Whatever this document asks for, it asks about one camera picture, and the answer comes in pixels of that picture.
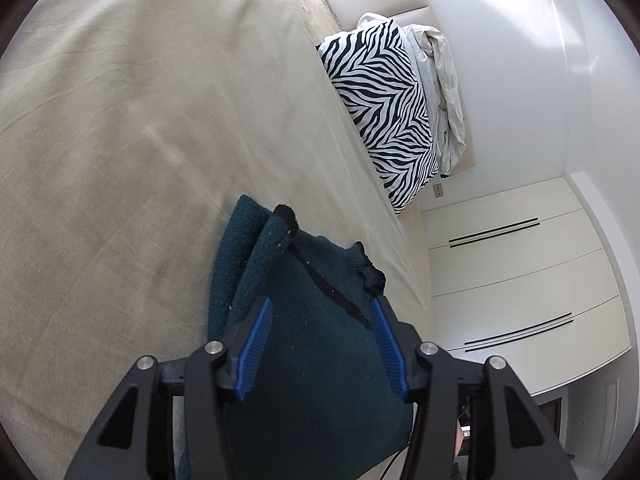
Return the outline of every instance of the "wire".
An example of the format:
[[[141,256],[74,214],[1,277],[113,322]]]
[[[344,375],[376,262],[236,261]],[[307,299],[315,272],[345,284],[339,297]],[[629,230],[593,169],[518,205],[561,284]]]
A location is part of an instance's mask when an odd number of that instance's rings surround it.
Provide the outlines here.
[[[408,447],[409,447],[409,446],[404,446],[400,451],[398,451],[398,452],[394,455],[394,457],[391,459],[391,462],[389,462],[389,463],[386,465],[385,472],[383,472],[383,473],[382,473],[382,476],[380,477],[380,480],[382,480],[382,479],[385,477],[386,473],[387,473],[387,472],[389,471],[389,469],[391,468],[391,465],[393,464],[393,462],[395,462],[395,461],[396,461],[396,458],[398,458],[398,457],[400,456],[400,453],[402,453],[402,452],[403,452],[405,449],[407,449]]]

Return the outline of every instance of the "metal screw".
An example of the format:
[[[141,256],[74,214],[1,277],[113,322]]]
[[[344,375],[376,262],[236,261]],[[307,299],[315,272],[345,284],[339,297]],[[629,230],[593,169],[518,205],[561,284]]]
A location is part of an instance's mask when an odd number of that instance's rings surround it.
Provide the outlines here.
[[[435,355],[438,353],[438,345],[430,341],[427,341],[426,343],[422,343],[420,345],[420,352],[422,352],[425,355]]]
[[[141,370],[149,370],[149,368],[154,365],[154,359],[151,356],[145,355],[144,357],[138,359],[136,365]]]
[[[209,341],[204,345],[205,352],[212,355],[219,354],[224,348],[225,346],[220,341]]]
[[[501,358],[499,355],[494,355],[489,359],[489,364],[491,368],[495,368],[496,370],[502,370],[507,365],[507,361]]]

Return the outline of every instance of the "fitted sheet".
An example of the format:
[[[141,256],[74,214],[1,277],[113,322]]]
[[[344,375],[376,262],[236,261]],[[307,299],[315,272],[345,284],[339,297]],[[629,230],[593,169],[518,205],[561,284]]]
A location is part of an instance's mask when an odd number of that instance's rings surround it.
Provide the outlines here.
[[[137,357],[204,343],[242,193],[361,240],[428,338],[415,248],[314,48],[337,30],[322,0],[40,0],[25,19],[0,59],[0,420],[40,480]]]

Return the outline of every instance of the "black and white pillowcase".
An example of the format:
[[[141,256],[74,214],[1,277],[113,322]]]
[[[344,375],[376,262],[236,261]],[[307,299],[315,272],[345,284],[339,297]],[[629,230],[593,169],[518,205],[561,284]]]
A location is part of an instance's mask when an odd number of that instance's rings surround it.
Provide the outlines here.
[[[392,20],[316,47],[397,213],[438,173],[418,76]]]

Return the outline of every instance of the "crumpled white fabric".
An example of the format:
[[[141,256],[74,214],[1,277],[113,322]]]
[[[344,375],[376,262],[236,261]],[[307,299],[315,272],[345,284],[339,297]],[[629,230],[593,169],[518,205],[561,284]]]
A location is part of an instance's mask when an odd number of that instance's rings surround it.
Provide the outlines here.
[[[386,21],[388,18],[384,16],[367,12],[360,18],[358,28]],[[412,68],[422,83],[439,171],[449,174],[466,148],[458,74],[449,43],[434,27],[407,25],[400,30]]]

